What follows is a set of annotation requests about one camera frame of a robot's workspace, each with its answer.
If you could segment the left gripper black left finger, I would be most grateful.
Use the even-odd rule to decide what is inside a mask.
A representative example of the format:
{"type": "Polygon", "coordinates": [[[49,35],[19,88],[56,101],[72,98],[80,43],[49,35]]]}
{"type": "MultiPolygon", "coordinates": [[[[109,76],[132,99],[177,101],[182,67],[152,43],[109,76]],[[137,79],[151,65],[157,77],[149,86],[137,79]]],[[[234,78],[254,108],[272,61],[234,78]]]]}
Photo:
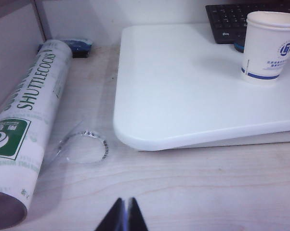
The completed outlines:
{"type": "Polygon", "coordinates": [[[96,231],[123,231],[124,230],[124,202],[118,198],[102,221],[96,231]]]}

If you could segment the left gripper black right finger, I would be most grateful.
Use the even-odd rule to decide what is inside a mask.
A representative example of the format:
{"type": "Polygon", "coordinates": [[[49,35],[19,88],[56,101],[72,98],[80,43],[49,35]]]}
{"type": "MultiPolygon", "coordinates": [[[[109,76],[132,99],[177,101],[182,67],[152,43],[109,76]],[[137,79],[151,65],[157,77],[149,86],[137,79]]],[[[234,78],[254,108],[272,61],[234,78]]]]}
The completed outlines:
{"type": "Polygon", "coordinates": [[[129,199],[128,205],[128,230],[148,231],[140,207],[135,197],[129,199]]]}

